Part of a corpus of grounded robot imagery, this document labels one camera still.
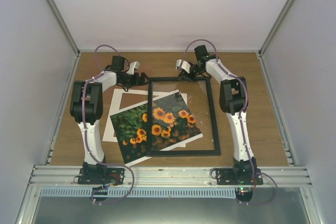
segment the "black picture frame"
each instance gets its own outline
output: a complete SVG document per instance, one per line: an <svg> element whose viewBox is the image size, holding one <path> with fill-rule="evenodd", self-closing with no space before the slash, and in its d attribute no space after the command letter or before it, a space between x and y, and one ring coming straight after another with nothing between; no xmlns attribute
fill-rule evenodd
<svg viewBox="0 0 336 224"><path fill-rule="evenodd" d="M210 79L207 77L196 77L195 81L205 81L206 85L206 94L208 97L209 104L209 114L212 126L212 134L214 139L214 149L213 150L193 150L193 151L153 151L152 150L152 101L153 101L153 82L168 82L168 81L187 81L180 79L179 77L151 77L150 82L148 83L148 129L147 129L147 157L192 157L192 156L220 156L220 142L217 128L216 112L214 106L214 99L212 95L212 88Z"/></svg>

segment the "glass pane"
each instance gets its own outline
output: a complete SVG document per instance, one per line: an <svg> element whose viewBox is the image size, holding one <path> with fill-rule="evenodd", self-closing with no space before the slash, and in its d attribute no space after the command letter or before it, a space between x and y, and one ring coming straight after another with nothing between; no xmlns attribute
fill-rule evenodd
<svg viewBox="0 0 336 224"><path fill-rule="evenodd" d="M273 192L271 188L257 188L254 199L267 201ZM118 204L98 206L89 198L41 197L33 223L304 224L309 221L300 190L279 188L277 199L262 207L219 198L127 198Z"/></svg>
<svg viewBox="0 0 336 224"><path fill-rule="evenodd" d="M164 112L162 118L155 115L153 125L159 125L162 133L153 138L153 145L156 144L155 140L170 140L182 146L174 148L174 151L213 150L214 138L205 81L153 82L153 95L161 92L165 96L174 91L180 93L184 105L172 99L171 102L165 102L165 98L153 98L153 113ZM169 137L165 138L164 130L167 129L170 129Z"/></svg>

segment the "cable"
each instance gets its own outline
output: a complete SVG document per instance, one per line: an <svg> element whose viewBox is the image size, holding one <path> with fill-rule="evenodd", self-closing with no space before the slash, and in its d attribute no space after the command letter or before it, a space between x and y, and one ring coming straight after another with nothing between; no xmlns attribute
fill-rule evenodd
<svg viewBox="0 0 336 224"><path fill-rule="evenodd" d="M93 53L93 57L95 58L94 60L95 60L95 62L96 62L96 65L98 66L98 68L99 68L101 71L104 71L104 69L102 68L101 64L99 63L99 61L98 61L98 57L97 57L97 51L98 51L98 49L101 48L101 47L109 47L109 48L111 48L113 51L115 51L119 56L121 56L121 55L120 55L120 53L119 53L114 47L111 47L111 46L109 46L109 45L102 44L102 45L99 45L98 47L96 47L95 52Z"/></svg>
<svg viewBox="0 0 336 224"><path fill-rule="evenodd" d="M79 179L79 176L77 175L77 176L75 176L72 180L73 180L73 182L75 183L75 184L78 184L78 180L77 180L77 182L75 181L75 178L78 178Z"/></svg>
<svg viewBox="0 0 336 224"><path fill-rule="evenodd" d="M116 84L116 86L119 86L119 87L122 87L122 89L125 91L125 92L128 92L128 87L124 87L123 85L120 85L120 84Z"/></svg>
<svg viewBox="0 0 336 224"><path fill-rule="evenodd" d="M208 74L208 72L205 72L205 73L206 73L206 76L204 74L202 74L202 73L200 73L200 75L203 76L204 78L208 78L208 79L212 78L211 75Z"/></svg>
<svg viewBox="0 0 336 224"><path fill-rule="evenodd" d="M120 176L118 174L110 174L108 177L115 177L115 178L117 178L117 180L114 183L118 183L118 181L120 180Z"/></svg>
<svg viewBox="0 0 336 224"><path fill-rule="evenodd" d="M255 174L254 164L253 164L253 162L252 162L252 158L251 158L250 152L249 152L248 147L247 147L247 142L246 142L246 136L245 136L245 130L244 130L243 119L242 119L242 117L241 117L241 114L246 110L246 107L247 107L247 104L248 104L248 95L247 95L247 89L246 89L246 86L244 85L243 81L242 81L238 76L236 76L235 74L230 73L227 69L225 69L225 67L222 67L222 66L219 64L219 58L218 58L217 49L216 49L215 45L214 45L211 41L209 41L209 40L207 40L207 39L196 39L196 40L194 40L194 41L192 41L192 42L189 43L189 45L187 46L187 48L186 48L185 51L184 51L184 54L183 54L183 57L182 57L182 61L181 61L181 63L180 63L180 67L182 66L182 63L183 63L183 61L184 61L185 55L186 55L186 53L187 53L189 47L190 47L193 43L195 43L195 42L197 42L197 41L205 41L205 42L209 43L209 44L214 48L215 55L216 55L216 63L217 63L217 66L218 66L218 67L219 67L219 68L220 68L226 75L228 75L228 76L230 76L230 77L236 79L236 80L240 83L240 85L243 87L243 90L244 90L244 93L245 93L245 103L244 103L242 109L240 110L240 112L239 112L239 114L238 114L238 118L239 118L239 121L240 121L241 133L242 133L242 135L243 135L243 141L244 141L245 150L246 150L246 153L247 153L247 156L248 156L249 162L250 162L250 164L251 164L251 168L252 168L252 179L254 179L254 183L255 183L255 186L254 186L253 190L256 188L256 181L255 181L255 176L256 176L256 175L265 175L266 177L268 177L268 178L274 183L274 186L275 186L275 188L276 188L276 194L275 194L275 196L273 197L272 200L270 200L270 201L268 201L268 202L265 202L265 203L251 203L251 204L246 203L246 204L247 204L247 205L255 205L255 206L261 206L261 205L269 204L269 203L273 202L273 201L276 199L277 195L278 195L278 185L277 185L277 183L274 181L274 179L271 178L271 177L270 177L269 175L267 175L266 173L256 173L256 174Z"/></svg>
<svg viewBox="0 0 336 224"><path fill-rule="evenodd" d="M119 167L123 167L123 168L126 168L127 170L130 171L131 175L132 175L132 185L131 185L131 188L129 189L129 191L121 198L117 199L117 200L114 200L114 201L109 201L109 202L99 202L100 205L107 205L107 204L114 204L114 203L117 203L121 200L124 200L127 198L127 196L129 196L133 190L133 187L134 187L134 182L135 182L135 176L134 176L134 172L132 171L131 168L129 168L128 166L125 166L125 165L122 165L122 164L111 164L111 163L102 163L100 162L93 154L92 154L92 151L90 150L90 147L89 147L89 143L88 143L88 128L86 126L86 122L85 122L85 97L86 97L86 91L87 91L87 86L88 84L91 82L91 81L94 81L95 79L97 78L100 78L102 76L104 76L105 72L104 72L104 69L100 66L100 64L98 63L98 59L97 59L97 50L100 48L100 47L109 47L109 48L112 48L115 52L118 53L118 51L116 49L114 49L113 47L109 46L109 45L100 45L98 46L96 49L95 49L95 61L96 61L96 64L97 66L102 70L100 72L100 74L98 74L97 76L95 77L92 77L91 79L89 80L86 80L85 83L84 83L84 87L83 87L83 94L82 94L82 120L83 120L83 127L84 127L84 142L85 142L85 147L88 151L88 153L90 154L91 158L97 163L97 164L100 164L100 165L105 165L105 166L119 166Z"/></svg>
<svg viewBox="0 0 336 224"><path fill-rule="evenodd" d="M254 187L251 190L254 191L254 189L256 189L257 187L257 180L255 178L252 178L252 180L253 180Z"/></svg>
<svg viewBox="0 0 336 224"><path fill-rule="evenodd" d="M124 59L127 61L128 67L124 72L122 71L122 73L126 73L128 70L130 70L130 66L131 66L130 62L126 58L124 58Z"/></svg>
<svg viewBox="0 0 336 224"><path fill-rule="evenodd" d="M214 172L214 170L216 170L217 168L212 168L211 170L210 170L210 177L212 178L212 179L217 179L216 177L213 177L212 176L212 173Z"/></svg>

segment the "sunflower photo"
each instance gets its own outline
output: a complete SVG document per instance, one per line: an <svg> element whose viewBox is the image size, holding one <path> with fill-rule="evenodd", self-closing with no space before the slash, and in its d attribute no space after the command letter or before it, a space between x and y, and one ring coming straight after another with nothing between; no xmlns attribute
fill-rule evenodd
<svg viewBox="0 0 336 224"><path fill-rule="evenodd" d="M152 117L149 131L148 116ZM178 90L156 97L152 113L148 115L147 102L142 102L110 116L121 154L126 165L148 159L147 135L152 135L153 151L169 151L202 137L194 115Z"/></svg>

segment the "ventilation grille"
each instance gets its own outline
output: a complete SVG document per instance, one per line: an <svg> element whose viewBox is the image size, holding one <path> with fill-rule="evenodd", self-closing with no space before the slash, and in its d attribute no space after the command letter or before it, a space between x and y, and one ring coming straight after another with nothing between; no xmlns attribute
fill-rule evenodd
<svg viewBox="0 0 336 224"><path fill-rule="evenodd" d="M108 195L95 197L122 197L128 188L109 188ZM91 187L44 187L43 197L90 197ZM133 198L235 198L232 188L134 188L128 197Z"/></svg>

